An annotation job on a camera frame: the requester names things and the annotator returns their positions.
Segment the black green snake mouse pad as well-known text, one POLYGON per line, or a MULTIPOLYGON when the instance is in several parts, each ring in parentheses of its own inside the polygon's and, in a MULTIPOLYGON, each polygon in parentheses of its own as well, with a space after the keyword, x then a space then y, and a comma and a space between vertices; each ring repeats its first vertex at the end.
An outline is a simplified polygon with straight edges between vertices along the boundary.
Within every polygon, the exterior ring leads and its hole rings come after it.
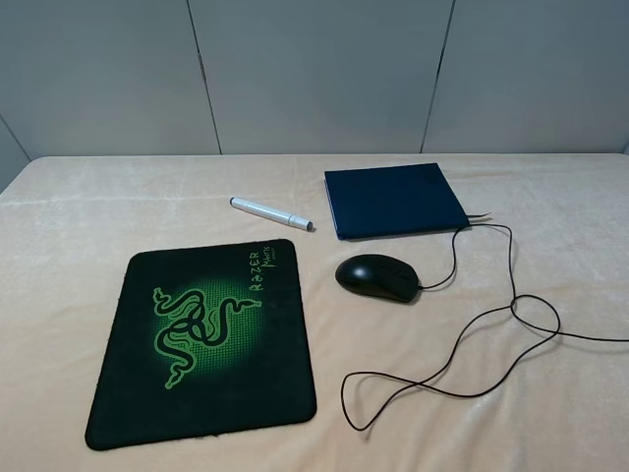
POLYGON ((86 425, 89 448, 298 424, 316 408, 291 241, 130 259, 86 425))

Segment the white marker pen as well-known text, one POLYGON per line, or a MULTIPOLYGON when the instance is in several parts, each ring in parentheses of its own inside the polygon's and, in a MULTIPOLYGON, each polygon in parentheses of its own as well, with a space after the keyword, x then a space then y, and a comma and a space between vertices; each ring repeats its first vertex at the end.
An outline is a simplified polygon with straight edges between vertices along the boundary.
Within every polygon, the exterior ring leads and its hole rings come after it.
POLYGON ((244 211, 246 213, 274 221, 289 227, 301 229, 311 232, 314 230, 314 224, 303 217, 300 217, 294 213, 282 211, 269 206, 256 204, 250 201, 246 201, 240 198, 231 198, 229 201, 231 207, 244 211))

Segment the beige table cloth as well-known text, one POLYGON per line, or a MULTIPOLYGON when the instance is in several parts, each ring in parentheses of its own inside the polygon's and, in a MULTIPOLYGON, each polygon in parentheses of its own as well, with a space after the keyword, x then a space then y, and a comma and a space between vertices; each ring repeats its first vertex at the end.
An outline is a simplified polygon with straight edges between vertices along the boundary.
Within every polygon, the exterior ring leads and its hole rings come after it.
POLYGON ((624 471, 628 159, 436 154, 494 226, 345 242, 326 170, 421 154, 43 157, 1 195, 5 471, 624 471), (294 213, 311 232, 230 206, 294 213), (512 234, 499 233, 505 224, 512 234), (286 238, 317 411, 307 423, 106 452, 87 417, 130 258, 286 238), (410 265, 404 304, 345 290, 362 254, 410 265))

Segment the dark blue notebook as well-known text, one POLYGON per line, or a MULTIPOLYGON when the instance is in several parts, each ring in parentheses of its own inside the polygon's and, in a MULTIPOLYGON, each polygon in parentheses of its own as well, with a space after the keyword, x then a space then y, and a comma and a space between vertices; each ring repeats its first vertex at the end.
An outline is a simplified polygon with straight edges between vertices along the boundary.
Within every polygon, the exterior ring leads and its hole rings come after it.
POLYGON ((326 171, 324 183, 340 240, 470 225, 469 215, 436 163, 326 171))

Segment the black computer mouse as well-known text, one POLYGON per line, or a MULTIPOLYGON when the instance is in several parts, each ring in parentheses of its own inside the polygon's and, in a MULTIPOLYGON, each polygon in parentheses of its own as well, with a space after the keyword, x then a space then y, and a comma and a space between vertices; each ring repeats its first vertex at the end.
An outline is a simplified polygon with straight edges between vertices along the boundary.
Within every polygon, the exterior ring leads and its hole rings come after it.
POLYGON ((335 279, 351 293, 404 304, 413 302, 421 290, 410 265, 380 254, 347 259, 335 270, 335 279))

